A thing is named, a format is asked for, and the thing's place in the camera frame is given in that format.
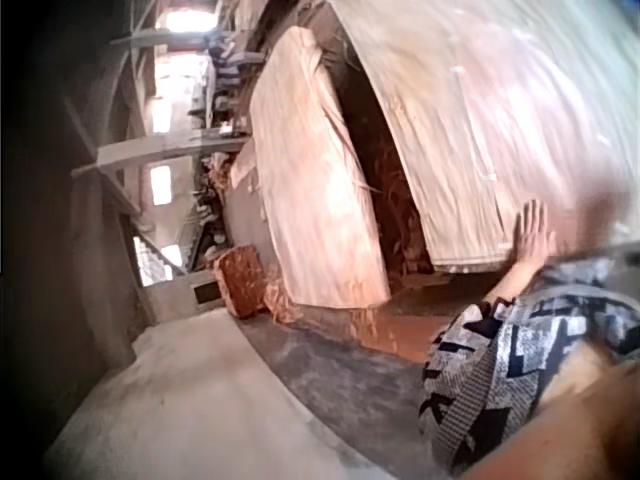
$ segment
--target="person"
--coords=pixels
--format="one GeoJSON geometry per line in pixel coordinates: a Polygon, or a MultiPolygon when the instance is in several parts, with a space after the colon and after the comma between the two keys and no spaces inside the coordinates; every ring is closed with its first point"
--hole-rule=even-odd
{"type": "Polygon", "coordinates": [[[547,216],[541,202],[525,204],[513,265],[427,355],[420,427],[435,461],[455,475],[545,409],[640,357],[640,304],[603,288],[609,259],[549,265],[556,238],[547,216]]]}

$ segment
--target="wall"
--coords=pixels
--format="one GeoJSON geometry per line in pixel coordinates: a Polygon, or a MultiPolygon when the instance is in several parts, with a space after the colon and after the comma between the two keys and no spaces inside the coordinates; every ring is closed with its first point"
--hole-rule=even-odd
{"type": "Polygon", "coordinates": [[[126,52],[105,53],[124,2],[54,3],[17,5],[31,11],[16,15],[23,38],[3,65],[12,75],[3,78],[2,435],[24,477],[110,367],[105,340],[120,365],[134,358],[136,285],[118,214],[101,189],[78,196],[71,177],[94,161],[92,147],[126,131],[110,122],[126,52]],[[78,203],[85,224],[73,217],[78,203]]]}
{"type": "Polygon", "coordinates": [[[158,323],[181,320],[221,307],[222,300],[198,304],[193,287],[215,281],[213,272],[203,270],[176,277],[169,282],[156,283],[144,288],[155,321],[158,323]]]}

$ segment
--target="light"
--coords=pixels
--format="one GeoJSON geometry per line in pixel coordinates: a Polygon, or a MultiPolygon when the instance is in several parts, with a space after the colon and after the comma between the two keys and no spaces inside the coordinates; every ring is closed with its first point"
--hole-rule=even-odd
{"type": "Polygon", "coordinates": [[[167,165],[151,169],[151,191],[154,205],[171,203],[171,169],[167,165]]]}
{"type": "Polygon", "coordinates": [[[171,102],[166,99],[154,100],[151,105],[153,133],[167,133],[171,128],[171,102]]]}
{"type": "Polygon", "coordinates": [[[177,245],[169,245],[160,250],[167,260],[173,263],[175,266],[182,266],[182,254],[180,253],[180,247],[177,245]]]}
{"type": "Polygon", "coordinates": [[[173,269],[171,268],[171,265],[164,266],[164,279],[173,280],[173,269]]]}
{"type": "Polygon", "coordinates": [[[208,32],[218,25],[218,16],[199,10],[178,10],[167,14],[167,28],[172,32],[208,32]]]}

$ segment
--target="concrete floor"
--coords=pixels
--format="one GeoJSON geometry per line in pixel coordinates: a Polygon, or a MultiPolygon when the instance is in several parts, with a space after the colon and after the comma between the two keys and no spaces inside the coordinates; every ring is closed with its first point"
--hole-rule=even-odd
{"type": "Polygon", "coordinates": [[[65,479],[387,479],[271,372],[226,310],[163,324],[47,452],[65,479]]]}

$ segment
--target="wooden board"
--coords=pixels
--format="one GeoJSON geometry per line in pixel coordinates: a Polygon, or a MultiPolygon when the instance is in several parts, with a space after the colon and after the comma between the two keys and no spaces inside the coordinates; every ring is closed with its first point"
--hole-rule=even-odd
{"type": "Polygon", "coordinates": [[[292,27],[256,84],[251,119],[260,193],[295,303],[388,300],[371,197],[313,34],[292,27]]]}
{"type": "Polygon", "coordinates": [[[221,137],[217,128],[149,135],[100,147],[98,168],[106,172],[158,162],[165,158],[198,153],[238,152],[246,141],[247,137],[221,137]]]}
{"type": "Polygon", "coordinates": [[[530,198],[550,205],[561,253],[640,239],[639,44],[612,2],[330,3],[436,268],[499,266],[530,198]]]}

